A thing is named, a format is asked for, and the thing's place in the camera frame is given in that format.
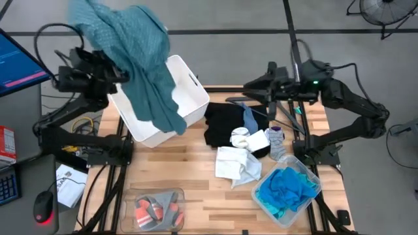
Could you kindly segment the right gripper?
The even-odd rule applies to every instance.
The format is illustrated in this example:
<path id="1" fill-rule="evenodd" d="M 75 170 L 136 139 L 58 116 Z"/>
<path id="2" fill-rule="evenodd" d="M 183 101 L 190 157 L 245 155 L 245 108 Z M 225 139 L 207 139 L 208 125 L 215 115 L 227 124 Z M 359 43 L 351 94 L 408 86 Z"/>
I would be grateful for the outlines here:
<path id="1" fill-rule="evenodd" d="M 290 79 L 285 67 L 278 67 L 276 62 L 270 61 L 266 75 L 268 78 L 258 78 L 243 85 L 244 89 L 266 89 L 252 91 L 251 95 L 258 98 L 267 98 L 267 118 L 272 121 L 276 117 L 278 101 L 294 101 L 298 95 L 297 83 Z"/>

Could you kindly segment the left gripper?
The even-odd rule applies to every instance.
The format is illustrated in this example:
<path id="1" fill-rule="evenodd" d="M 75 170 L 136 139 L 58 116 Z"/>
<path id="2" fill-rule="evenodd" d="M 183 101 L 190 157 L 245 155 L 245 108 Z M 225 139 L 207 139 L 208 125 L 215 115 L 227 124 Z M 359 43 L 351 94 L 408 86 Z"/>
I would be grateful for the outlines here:
<path id="1" fill-rule="evenodd" d="M 127 72 L 123 72 L 104 52 L 94 52 L 95 74 L 108 83 L 126 83 L 130 80 Z"/>

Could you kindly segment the green dotted shirt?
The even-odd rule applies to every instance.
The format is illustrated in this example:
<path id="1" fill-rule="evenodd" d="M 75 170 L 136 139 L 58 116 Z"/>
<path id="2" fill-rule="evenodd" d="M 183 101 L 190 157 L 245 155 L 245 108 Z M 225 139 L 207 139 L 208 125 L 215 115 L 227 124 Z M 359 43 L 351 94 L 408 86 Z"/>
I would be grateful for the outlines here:
<path id="1" fill-rule="evenodd" d="M 184 134 L 187 123 L 172 98 L 176 84 L 166 65 L 169 35 L 148 7 L 112 10 L 98 0 L 70 0 L 69 23 L 129 75 L 121 88 L 139 121 Z"/>

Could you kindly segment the blue-grey sock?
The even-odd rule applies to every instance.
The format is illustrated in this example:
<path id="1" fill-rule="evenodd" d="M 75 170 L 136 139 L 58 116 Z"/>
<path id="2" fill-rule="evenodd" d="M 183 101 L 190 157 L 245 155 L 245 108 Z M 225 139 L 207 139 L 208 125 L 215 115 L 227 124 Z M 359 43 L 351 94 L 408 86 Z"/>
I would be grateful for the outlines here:
<path id="1" fill-rule="evenodd" d="M 258 128 L 258 123 L 256 122 L 252 109 L 246 106 L 244 103 L 240 103 L 240 106 L 244 109 L 243 112 L 243 120 L 244 120 L 244 127 L 249 131 L 250 134 L 256 133 Z"/>

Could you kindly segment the black cloth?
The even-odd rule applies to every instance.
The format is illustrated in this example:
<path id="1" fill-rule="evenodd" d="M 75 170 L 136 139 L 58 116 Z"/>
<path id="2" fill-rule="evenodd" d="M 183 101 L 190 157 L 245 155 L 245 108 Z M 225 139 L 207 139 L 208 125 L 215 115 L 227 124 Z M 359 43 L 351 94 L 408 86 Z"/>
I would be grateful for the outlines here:
<path id="1" fill-rule="evenodd" d="M 269 122 L 267 118 L 258 114 L 256 111 L 266 114 L 266 108 L 263 105 L 250 106 L 255 121 L 257 122 L 257 130 L 266 130 Z M 206 118 L 207 130 L 204 132 L 206 145 L 212 148 L 233 145 L 230 142 L 231 133 L 234 129 L 244 127 L 244 109 L 241 106 L 228 103 L 210 102 L 204 114 Z M 252 154 L 255 158 L 260 159 L 266 157 L 270 153 L 270 147 L 259 149 Z"/>

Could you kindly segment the grey striped sock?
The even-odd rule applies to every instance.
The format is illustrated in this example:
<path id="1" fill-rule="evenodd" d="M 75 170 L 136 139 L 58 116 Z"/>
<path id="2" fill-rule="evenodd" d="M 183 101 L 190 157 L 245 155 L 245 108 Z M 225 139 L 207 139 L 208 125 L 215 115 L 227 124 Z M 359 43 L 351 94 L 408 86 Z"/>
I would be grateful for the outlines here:
<path id="1" fill-rule="evenodd" d="M 265 131 L 265 135 L 270 142 L 270 158 L 278 161 L 286 154 L 286 148 L 283 145 L 285 133 L 281 127 L 271 127 Z"/>

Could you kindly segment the white cloth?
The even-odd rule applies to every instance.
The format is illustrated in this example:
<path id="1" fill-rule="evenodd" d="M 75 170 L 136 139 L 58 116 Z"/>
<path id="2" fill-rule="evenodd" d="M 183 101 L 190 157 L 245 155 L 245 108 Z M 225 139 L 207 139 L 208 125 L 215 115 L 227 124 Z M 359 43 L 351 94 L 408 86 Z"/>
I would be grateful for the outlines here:
<path id="1" fill-rule="evenodd" d="M 215 177 L 231 180 L 231 189 L 261 179 L 262 163 L 248 150 L 219 147 L 215 161 Z"/>

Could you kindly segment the grey orange sock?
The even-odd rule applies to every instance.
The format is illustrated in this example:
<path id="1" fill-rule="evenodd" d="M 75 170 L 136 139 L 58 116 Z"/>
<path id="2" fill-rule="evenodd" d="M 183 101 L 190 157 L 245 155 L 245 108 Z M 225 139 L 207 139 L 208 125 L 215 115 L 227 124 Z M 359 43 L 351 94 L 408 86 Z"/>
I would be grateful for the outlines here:
<path id="1" fill-rule="evenodd" d="M 163 220 L 163 206 L 153 197 L 143 197 L 135 203 L 135 217 L 141 230 L 151 230 Z"/>
<path id="2" fill-rule="evenodd" d="M 161 222 L 155 227 L 155 230 L 176 230 L 183 219 L 183 212 L 177 203 L 178 193 L 167 191 L 156 194 L 154 198 L 163 208 L 163 217 Z"/>

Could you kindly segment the black clothes hanger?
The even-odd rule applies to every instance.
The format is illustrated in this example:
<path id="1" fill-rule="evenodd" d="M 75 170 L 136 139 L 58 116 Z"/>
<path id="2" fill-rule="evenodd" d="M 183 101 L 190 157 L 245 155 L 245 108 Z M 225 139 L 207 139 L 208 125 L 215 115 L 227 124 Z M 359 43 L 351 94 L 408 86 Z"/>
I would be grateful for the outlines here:
<path id="1" fill-rule="evenodd" d="M 227 102 L 233 103 L 233 104 L 238 104 L 240 101 L 244 102 L 244 101 L 253 101 L 253 99 L 251 98 L 247 98 L 247 97 L 228 97 L 225 99 Z M 285 125 L 289 128 L 292 128 L 295 131 L 298 131 L 302 134 L 306 134 L 304 128 L 298 123 L 298 121 L 296 120 L 295 117 L 293 117 L 289 111 L 287 111 L 283 105 L 280 102 L 276 103 L 276 106 L 281 110 L 281 112 L 287 117 L 287 119 L 292 123 L 292 126 L 282 123 L 280 121 L 278 121 L 277 119 L 273 119 L 273 121 L 277 122 L 277 123 L 281 123 L 282 125 Z"/>

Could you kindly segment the white perforated plastic basket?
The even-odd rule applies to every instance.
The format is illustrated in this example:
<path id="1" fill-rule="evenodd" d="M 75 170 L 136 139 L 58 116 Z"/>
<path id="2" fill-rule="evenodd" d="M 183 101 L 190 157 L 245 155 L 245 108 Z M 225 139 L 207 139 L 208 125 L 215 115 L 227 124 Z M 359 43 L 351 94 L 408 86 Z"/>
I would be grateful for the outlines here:
<path id="1" fill-rule="evenodd" d="M 178 114 L 189 127 L 203 118 L 210 96 L 179 55 L 170 56 L 166 65 L 176 84 L 172 98 L 179 106 Z M 121 86 L 118 85 L 117 89 L 116 94 L 108 97 L 115 104 L 135 141 L 154 148 L 176 135 L 174 131 L 168 133 L 160 131 L 151 121 L 138 120 Z"/>

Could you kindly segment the monitor with blue screen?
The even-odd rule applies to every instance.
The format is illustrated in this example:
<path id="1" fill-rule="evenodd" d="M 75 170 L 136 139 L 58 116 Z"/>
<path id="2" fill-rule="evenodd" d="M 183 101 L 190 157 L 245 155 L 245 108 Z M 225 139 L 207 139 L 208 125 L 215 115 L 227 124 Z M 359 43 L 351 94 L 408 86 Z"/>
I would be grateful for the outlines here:
<path id="1" fill-rule="evenodd" d="M 52 72 L 0 28 L 0 97 L 52 77 Z"/>

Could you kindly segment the grey desk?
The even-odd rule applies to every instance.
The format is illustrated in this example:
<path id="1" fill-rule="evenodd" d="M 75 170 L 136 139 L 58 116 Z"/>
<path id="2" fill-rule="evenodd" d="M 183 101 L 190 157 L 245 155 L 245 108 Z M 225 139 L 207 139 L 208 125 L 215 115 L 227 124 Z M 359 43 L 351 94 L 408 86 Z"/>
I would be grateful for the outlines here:
<path id="1" fill-rule="evenodd" d="M 54 235 L 59 228 L 56 199 L 50 220 L 38 223 L 33 217 L 37 195 L 56 180 L 55 157 L 40 155 L 32 131 L 42 114 L 40 95 L 40 85 L 35 85 L 0 98 L 0 125 L 11 128 L 15 135 L 21 190 L 19 199 L 0 206 L 0 235 Z"/>

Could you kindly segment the white paper booklet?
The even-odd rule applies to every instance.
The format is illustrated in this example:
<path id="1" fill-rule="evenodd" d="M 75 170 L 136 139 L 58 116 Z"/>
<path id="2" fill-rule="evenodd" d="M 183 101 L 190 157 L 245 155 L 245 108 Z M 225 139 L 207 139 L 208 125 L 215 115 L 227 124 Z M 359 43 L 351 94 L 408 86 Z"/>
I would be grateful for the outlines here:
<path id="1" fill-rule="evenodd" d="M 56 170 L 57 201 L 69 208 L 75 207 L 86 186 L 88 175 L 61 164 Z"/>

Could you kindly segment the tall clear plastic bin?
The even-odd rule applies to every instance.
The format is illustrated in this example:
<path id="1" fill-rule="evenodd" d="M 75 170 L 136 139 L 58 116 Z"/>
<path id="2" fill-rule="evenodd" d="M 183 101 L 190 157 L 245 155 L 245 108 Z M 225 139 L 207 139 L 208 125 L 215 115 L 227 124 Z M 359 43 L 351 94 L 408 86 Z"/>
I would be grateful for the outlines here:
<path id="1" fill-rule="evenodd" d="M 167 191 L 175 191 L 178 193 L 177 203 L 183 212 L 182 222 L 178 225 L 176 230 L 162 230 L 157 231 L 155 227 L 151 230 L 141 230 L 137 224 L 135 217 L 135 203 L 138 199 L 143 197 L 153 197 L 158 193 Z M 145 234 L 150 232 L 173 232 L 176 233 L 183 228 L 185 220 L 185 196 L 181 188 L 168 189 L 129 189 L 123 194 L 121 209 L 120 209 L 120 230 L 126 234 Z"/>

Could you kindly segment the red white box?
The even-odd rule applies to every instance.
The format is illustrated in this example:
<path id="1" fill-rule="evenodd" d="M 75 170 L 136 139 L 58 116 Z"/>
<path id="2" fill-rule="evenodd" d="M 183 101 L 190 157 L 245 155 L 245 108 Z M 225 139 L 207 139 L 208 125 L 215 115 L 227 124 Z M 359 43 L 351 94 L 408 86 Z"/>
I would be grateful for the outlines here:
<path id="1" fill-rule="evenodd" d="M 16 162 L 14 131 L 0 125 L 0 168 Z"/>

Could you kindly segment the shallow clear plastic bin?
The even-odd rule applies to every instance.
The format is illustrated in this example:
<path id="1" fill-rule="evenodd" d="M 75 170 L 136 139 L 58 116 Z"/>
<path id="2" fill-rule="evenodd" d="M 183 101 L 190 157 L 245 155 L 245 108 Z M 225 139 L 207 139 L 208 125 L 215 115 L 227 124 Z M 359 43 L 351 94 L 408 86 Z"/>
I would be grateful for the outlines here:
<path id="1" fill-rule="evenodd" d="M 251 196 L 273 222 L 288 228 L 321 191 L 321 181 L 305 164 L 284 155 L 256 184 Z"/>

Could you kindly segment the black floor fan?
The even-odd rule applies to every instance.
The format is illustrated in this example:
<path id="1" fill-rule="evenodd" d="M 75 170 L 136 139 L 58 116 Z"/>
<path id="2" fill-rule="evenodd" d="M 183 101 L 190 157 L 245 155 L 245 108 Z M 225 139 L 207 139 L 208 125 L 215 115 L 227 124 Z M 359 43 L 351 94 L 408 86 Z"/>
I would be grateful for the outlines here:
<path id="1" fill-rule="evenodd" d="M 362 16 L 366 22 L 380 26 L 381 40 L 393 34 L 386 33 L 388 25 L 396 24 L 394 30 L 400 29 L 415 15 L 418 15 L 418 0 L 352 0 L 346 8 L 346 16 Z"/>

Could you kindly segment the black computer mouse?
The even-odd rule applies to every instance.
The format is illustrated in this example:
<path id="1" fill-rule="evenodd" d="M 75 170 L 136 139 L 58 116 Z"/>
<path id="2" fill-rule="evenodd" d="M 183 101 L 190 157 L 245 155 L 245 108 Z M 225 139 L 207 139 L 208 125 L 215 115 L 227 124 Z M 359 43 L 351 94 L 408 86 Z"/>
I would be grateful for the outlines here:
<path id="1" fill-rule="evenodd" d="M 52 217 L 54 195 L 50 191 L 39 193 L 33 204 L 33 217 L 39 224 L 46 223 Z"/>

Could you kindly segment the grey metal base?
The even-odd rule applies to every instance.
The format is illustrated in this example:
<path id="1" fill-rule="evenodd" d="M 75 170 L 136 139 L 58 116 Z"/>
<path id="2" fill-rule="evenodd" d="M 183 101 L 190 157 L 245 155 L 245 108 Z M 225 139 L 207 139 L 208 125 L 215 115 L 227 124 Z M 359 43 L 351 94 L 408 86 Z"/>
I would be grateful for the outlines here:
<path id="1" fill-rule="evenodd" d="M 403 124 L 394 125 L 389 130 L 391 136 L 398 136 L 406 132 L 412 132 L 415 136 L 418 136 L 418 118 Z"/>

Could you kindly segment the black keyboard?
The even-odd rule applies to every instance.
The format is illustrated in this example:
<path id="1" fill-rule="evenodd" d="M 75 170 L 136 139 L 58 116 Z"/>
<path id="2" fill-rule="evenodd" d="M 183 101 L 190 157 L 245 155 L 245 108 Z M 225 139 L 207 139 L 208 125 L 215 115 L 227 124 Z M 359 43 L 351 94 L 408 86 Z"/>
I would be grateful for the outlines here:
<path id="1" fill-rule="evenodd" d="M 20 197 L 20 179 L 16 167 L 10 166 L 0 170 L 0 206 Z"/>

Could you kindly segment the black aluminium table frame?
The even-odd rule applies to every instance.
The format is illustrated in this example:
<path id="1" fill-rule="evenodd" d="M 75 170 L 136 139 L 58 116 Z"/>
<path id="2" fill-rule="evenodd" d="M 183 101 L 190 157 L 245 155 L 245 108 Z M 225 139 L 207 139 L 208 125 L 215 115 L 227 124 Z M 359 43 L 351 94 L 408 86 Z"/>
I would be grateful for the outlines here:
<path id="1" fill-rule="evenodd" d="M 215 177 L 216 151 L 206 145 L 205 130 L 206 124 L 200 120 L 183 135 L 155 148 L 135 143 L 127 166 L 91 167 L 76 229 L 85 230 L 109 199 L 93 232 L 120 234 L 120 209 L 126 190 L 181 188 L 185 193 L 185 220 L 176 235 L 356 235 L 353 225 L 344 231 L 334 228 L 317 203 L 308 206 L 290 227 L 275 225 L 253 201 L 252 183 L 231 189 L 228 180 Z"/>

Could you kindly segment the small black bracket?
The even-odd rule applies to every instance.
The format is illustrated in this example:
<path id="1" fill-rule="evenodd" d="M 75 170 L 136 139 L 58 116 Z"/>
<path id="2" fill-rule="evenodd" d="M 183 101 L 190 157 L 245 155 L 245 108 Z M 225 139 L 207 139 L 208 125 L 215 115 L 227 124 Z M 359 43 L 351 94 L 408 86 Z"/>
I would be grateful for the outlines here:
<path id="1" fill-rule="evenodd" d="M 338 210 L 337 219 L 338 219 L 338 222 L 343 226 L 351 225 L 350 214 L 347 210 Z"/>

